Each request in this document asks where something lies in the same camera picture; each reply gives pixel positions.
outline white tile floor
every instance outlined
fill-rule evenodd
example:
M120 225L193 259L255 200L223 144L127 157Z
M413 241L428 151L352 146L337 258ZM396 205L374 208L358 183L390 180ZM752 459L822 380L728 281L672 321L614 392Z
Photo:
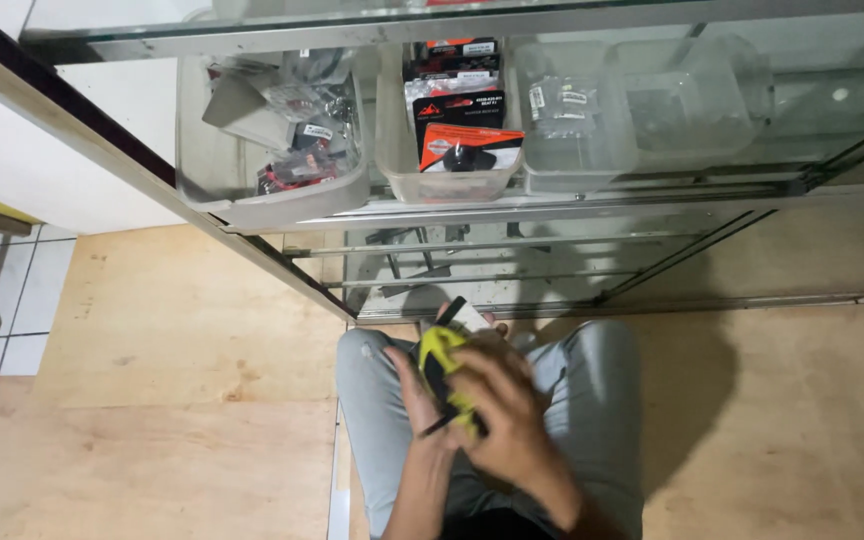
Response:
M0 234L0 375L39 372L75 239L53 225Z

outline clear plastic bin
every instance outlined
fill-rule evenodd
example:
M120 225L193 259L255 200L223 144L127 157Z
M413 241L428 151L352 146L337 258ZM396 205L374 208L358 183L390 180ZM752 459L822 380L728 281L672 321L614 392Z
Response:
M189 20L212 20L210 9ZM361 122L362 93L354 73L357 114L353 126L357 161L339 178L282 193L256 196L265 147L223 132L202 120L210 100L208 56L178 60L175 113L175 186L197 212L216 215L242 229L267 229L357 209L369 198L369 162Z
M379 47L382 67L375 98L375 165L389 179L391 191L403 203L483 202L498 199L522 163L507 169L470 173L420 173L416 139L409 130L402 93L402 45ZM505 128L522 129L515 67L509 53L503 71L506 92Z
M701 169L726 163L758 127L719 40L618 43L606 63L622 77L638 147L637 171ZM763 84L749 78L749 85ZM756 93L748 88L748 93Z
M598 110L588 108L590 117L583 120L586 132L549 138L539 132L537 122L527 120L532 115L529 100L520 100L527 126L523 164L527 193L588 193L636 168L632 118L618 77L605 64L608 50L609 45L599 41L531 43L515 50L519 95L528 95L546 76L561 78L563 83L577 80L585 91L591 90L589 104L594 100Z

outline gray jeans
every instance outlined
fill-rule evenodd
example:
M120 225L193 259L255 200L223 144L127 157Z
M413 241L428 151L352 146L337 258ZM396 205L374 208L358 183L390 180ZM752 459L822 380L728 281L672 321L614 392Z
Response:
M355 467L365 494L369 533L385 531L412 439L396 368L382 353L412 343L354 328L339 340L335 379ZM642 538L639 354L628 326L591 321L561 341L527 354L535 386L552 393L545 428L585 491L632 539ZM446 522L510 508L556 535L545 510L522 491L489 489L469 459L456 456Z

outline plastic storage box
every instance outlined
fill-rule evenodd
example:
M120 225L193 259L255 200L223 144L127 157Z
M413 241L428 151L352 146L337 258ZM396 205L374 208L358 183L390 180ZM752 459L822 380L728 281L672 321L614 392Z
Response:
M211 10L191 20L210 20ZM353 126L358 162L344 176L288 192L256 196L257 173L267 163L266 149L203 122L210 100L207 56L178 61L175 114L175 184L186 204L216 215L234 227L267 229L357 209L369 198L369 162L361 122L362 93L354 75L357 107Z
M599 41L531 43L515 50L518 94L547 76L578 81L588 92L587 132L548 138L530 121L530 101L520 100L526 125L524 143L527 193L584 193L599 190L636 168L638 154L625 92L606 66L609 45ZM558 92L558 84L553 84ZM545 96L544 99L556 99ZM569 120L564 121L568 128Z
M625 86L638 171L726 163L759 129L750 120L730 59L717 39L618 43L606 54L606 63ZM758 78L749 79L749 85L761 84Z
M420 173L416 140L405 116L402 93L402 45L379 47L381 71L375 97L375 165L389 179L391 191L403 203L462 203L492 201L502 194L519 169L522 153L507 169L470 173ZM505 128L522 129L515 66L503 52L506 92Z

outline black shirt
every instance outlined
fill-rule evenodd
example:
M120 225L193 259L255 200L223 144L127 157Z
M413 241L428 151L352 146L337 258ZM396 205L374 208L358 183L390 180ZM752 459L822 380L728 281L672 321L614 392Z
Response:
M447 522L439 540L555 540L511 508L496 508Z

